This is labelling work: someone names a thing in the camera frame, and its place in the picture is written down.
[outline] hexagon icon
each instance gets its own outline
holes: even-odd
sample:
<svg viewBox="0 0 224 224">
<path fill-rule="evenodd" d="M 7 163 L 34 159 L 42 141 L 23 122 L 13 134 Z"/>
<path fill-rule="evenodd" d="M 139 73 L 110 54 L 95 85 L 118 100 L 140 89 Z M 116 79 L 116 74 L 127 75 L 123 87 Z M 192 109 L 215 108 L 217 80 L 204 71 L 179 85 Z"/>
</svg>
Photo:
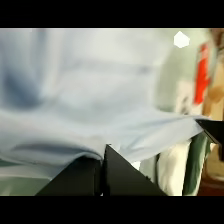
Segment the hexagon icon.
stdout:
<svg viewBox="0 0 224 224">
<path fill-rule="evenodd" d="M 183 48 L 186 47 L 190 44 L 190 38 L 183 34 L 181 31 L 179 31 L 175 36 L 174 36 L 174 45 Z"/>
</svg>

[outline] orange object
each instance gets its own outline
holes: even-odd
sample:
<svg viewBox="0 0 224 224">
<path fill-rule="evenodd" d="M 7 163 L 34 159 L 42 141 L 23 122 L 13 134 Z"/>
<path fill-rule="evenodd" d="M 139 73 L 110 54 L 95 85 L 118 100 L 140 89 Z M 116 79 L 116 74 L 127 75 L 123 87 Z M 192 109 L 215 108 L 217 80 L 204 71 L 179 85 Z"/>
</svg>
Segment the orange object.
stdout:
<svg viewBox="0 0 224 224">
<path fill-rule="evenodd" d="M 204 101 L 204 92 L 210 83 L 208 77 L 208 44 L 202 44 L 198 62 L 198 71 L 196 76 L 195 104 L 201 104 Z"/>
</svg>

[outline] black object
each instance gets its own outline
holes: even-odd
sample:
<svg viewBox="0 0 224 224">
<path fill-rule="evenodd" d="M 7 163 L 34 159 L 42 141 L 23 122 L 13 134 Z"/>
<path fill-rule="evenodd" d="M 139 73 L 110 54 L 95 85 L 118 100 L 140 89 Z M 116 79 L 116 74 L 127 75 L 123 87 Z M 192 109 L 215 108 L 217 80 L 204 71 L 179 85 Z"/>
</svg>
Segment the black object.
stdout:
<svg viewBox="0 0 224 224">
<path fill-rule="evenodd" d="M 224 162 L 224 121 L 196 120 L 212 142 L 219 144 L 219 159 Z"/>
<path fill-rule="evenodd" d="M 82 157 L 72 162 L 37 196 L 166 196 L 109 145 L 103 164 Z"/>
</svg>

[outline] red object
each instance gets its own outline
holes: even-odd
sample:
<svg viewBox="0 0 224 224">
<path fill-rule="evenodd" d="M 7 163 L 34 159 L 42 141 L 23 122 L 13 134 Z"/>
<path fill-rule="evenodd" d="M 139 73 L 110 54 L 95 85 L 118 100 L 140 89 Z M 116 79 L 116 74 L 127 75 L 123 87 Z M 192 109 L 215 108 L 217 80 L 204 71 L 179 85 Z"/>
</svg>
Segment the red object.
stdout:
<svg viewBox="0 0 224 224">
<path fill-rule="evenodd" d="M 210 83 L 208 77 L 208 44 L 202 44 L 200 47 L 200 56 L 198 62 L 198 71 L 196 76 L 195 104 L 201 104 L 204 101 L 204 92 Z"/>
</svg>

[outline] light blue cloth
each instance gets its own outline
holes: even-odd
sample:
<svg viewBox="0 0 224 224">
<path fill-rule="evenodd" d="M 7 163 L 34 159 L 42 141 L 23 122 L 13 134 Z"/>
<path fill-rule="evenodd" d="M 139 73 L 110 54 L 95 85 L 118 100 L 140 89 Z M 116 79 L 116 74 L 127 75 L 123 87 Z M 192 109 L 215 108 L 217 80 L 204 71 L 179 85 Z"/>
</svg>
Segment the light blue cloth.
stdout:
<svg viewBox="0 0 224 224">
<path fill-rule="evenodd" d="M 156 29 L 1 29 L 0 158 L 51 179 L 105 144 L 134 162 L 200 133 L 154 108 L 172 45 Z"/>
</svg>

